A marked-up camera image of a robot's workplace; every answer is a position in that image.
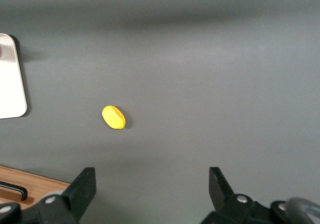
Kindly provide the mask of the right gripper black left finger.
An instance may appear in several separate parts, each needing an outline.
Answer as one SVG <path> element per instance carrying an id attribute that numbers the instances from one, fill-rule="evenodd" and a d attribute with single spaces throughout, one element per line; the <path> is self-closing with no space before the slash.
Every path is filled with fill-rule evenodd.
<path id="1" fill-rule="evenodd" d="M 46 196 L 28 209 L 28 223 L 78 224 L 96 192 L 95 168 L 86 167 L 61 194 Z"/>

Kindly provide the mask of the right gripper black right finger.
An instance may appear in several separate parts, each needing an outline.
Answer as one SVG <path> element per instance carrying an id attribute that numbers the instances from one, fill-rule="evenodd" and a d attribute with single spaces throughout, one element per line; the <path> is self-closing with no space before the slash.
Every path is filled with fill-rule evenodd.
<path id="1" fill-rule="evenodd" d="M 209 169 L 208 191 L 214 206 L 203 224 L 271 224 L 270 209 L 245 194 L 233 192 L 218 167 Z"/>

